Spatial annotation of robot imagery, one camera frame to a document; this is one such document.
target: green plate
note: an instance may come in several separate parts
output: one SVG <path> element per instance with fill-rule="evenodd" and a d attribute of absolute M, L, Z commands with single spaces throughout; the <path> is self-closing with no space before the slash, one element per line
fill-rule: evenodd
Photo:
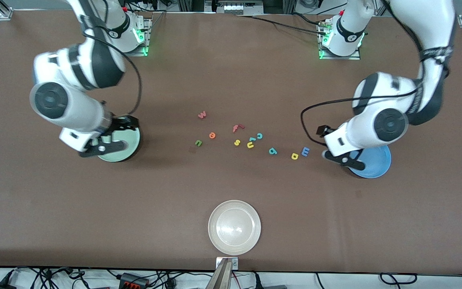
<path fill-rule="evenodd" d="M 99 159 L 102 159 L 103 161 L 109 161 L 111 163 L 116 163 L 118 161 L 124 161 L 125 159 L 128 159 L 128 157 L 132 156 L 136 151 L 140 143 L 140 130 L 116 130 L 112 133 L 112 137 L 113 141 L 124 141 L 127 144 L 127 148 L 123 151 L 99 155 Z M 105 143 L 110 142 L 109 136 L 103 136 L 102 139 Z"/>

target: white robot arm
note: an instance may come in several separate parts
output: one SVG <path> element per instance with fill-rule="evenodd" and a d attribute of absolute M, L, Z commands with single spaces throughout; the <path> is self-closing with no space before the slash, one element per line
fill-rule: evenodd
<path fill-rule="evenodd" d="M 334 55 L 348 56 L 354 53 L 374 10 L 373 0 L 349 0 L 343 13 L 329 20 L 330 31 L 322 45 Z"/>
<path fill-rule="evenodd" d="M 385 5 L 417 46 L 418 78 L 381 72 L 369 75 L 354 93 L 355 116 L 336 130 L 320 126 L 317 131 L 328 146 L 323 154 L 326 159 L 358 170 L 364 164 L 350 158 L 351 151 L 393 143 L 409 124 L 422 124 L 438 114 L 452 54 L 452 0 L 391 0 Z"/>
<path fill-rule="evenodd" d="M 134 36 L 140 19 L 125 13 L 117 0 L 68 2 L 87 39 L 83 44 L 35 57 L 31 106 L 41 117 L 61 126 L 59 138 L 83 157 L 124 150 L 126 143 L 104 143 L 100 138 L 111 136 L 115 130 L 137 130 L 138 120 L 129 115 L 114 117 L 104 102 L 85 92 L 120 82 L 125 72 L 123 57 L 108 44 L 120 51 L 133 50 L 140 44 Z M 99 145 L 92 145 L 97 139 Z"/>

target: floor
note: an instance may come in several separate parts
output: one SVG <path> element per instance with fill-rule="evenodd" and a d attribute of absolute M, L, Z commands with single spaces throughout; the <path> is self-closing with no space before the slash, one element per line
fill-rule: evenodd
<path fill-rule="evenodd" d="M 0 281 L 4 276 L 11 271 L 12 268 L 0 268 Z M 98 269 L 82 269 L 85 271 L 83 278 L 91 289 L 121 289 L 119 280 L 112 276 L 108 271 Z M 130 270 L 112 270 L 112 274 L 133 274 L 136 278 L 142 276 L 149 276 L 156 274 L 155 271 L 130 271 Z M 255 288 L 255 275 L 251 272 L 236 271 L 238 282 L 231 280 L 229 289 L 253 289 Z M 30 288 L 33 280 L 37 274 L 30 269 L 17 269 L 10 278 L 10 285 L 18 289 Z M 272 287 L 278 285 L 285 285 L 287 289 L 396 289 L 395 285 L 386 285 L 381 282 L 378 274 L 330 274 L 319 273 L 321 285 L 317 280 L 317 275 L 314 273 L 258 273 L 261 283 L 264 287 Z M 411 282 L 414 276 L 395 275 L 399 282 Z M 176 278 L 175 289 L 203 289 L 208 284 L 210 276 L 206 275 L 189 275 L 183 274 Z M 383 275 L 383 279 L 392 282 L 388 275 Z M 156 276 L 149 278 L 149 283 L 156 280 Z M 72 285 L 73 280 L 70 279 L 65 273 L 55 275 L 53 281 L 60 289 L 73 288 L 73 289 L 86 289 L 82 282 L 76 282 Z M 161 281 L 155 284 L 152 289 L 159 287 Z M 37 280 L 35 288 L 41 287 L 40 280 Z M 440 289 L 462 289 L 462 276 L 422 276 L 419 275 L 416 282 L 404 286 L 402 288 L 408 289 L 426 289 L 426 288 L 440 288 Z"/>

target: blue plate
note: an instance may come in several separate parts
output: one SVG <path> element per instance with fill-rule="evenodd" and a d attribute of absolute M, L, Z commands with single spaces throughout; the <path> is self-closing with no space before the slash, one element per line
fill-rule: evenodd
<path fill-rule="evenodd" d="M 357 151 L 351 152 L 351 157 L 355 158 Z M 384 175 L 391 165 L 391 153 L 388 146 L 364 149 L 359 156 L 359 161 L 365 163 L 365 169 L 360 171 L 349 168 L 354 174 L 365 179 L 375 179 Z"/>

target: brown table surface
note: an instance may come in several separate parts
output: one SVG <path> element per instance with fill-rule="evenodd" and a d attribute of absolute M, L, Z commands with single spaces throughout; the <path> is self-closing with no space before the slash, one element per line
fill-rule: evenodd
<path fill-rule="evenodd" d="M 134 58 L 143 147 L 106 163 L 77 156 L 29 104 L 33 57 L 84 40 L 74 14 L 15 11 L 0 23 L 0 265 L 213 269 L 223 254 L 209 216 L 240 199 L 262 221 L 242 270 L 462 274 L 462 29 L 441 113 L 390 145 L 385 176 L 351 176 L 302 131 L 303 108 L 352 97 L 370 73 L 416 77 L 416 49 L 393 19 L 367 29 L 360 61 L 329 61 L 309 33 L 233 15 L 164 16 L 149 56 Z M 136 87 L 128 66 L 118 87 L 89 94 L 122 114 Z M 338 126 L 350 105 L 309 112 L 310 130 Z M 245 130 L 233 134 L 237 123 Z M 309 156 L 293 161 L 304 146 Z"/>

